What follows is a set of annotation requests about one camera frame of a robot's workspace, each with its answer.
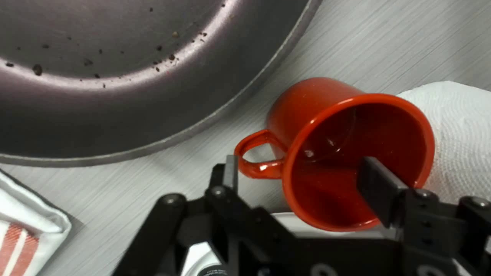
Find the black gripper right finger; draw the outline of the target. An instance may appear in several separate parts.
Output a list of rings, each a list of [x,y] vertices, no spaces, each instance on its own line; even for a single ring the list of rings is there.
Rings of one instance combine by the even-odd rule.
[[[386,228],[439,227],[439,201],[426,188],[414,188],[374,156],[360,161],[356,188]]]

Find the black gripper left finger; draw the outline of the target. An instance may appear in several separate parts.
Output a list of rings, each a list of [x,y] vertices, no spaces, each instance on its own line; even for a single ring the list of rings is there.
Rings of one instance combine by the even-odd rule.
[[[222,162],[211,167],[205,198],[213,215],[236,215],[245,208],[238,195],[238,158],[234,155],[227,155]]]

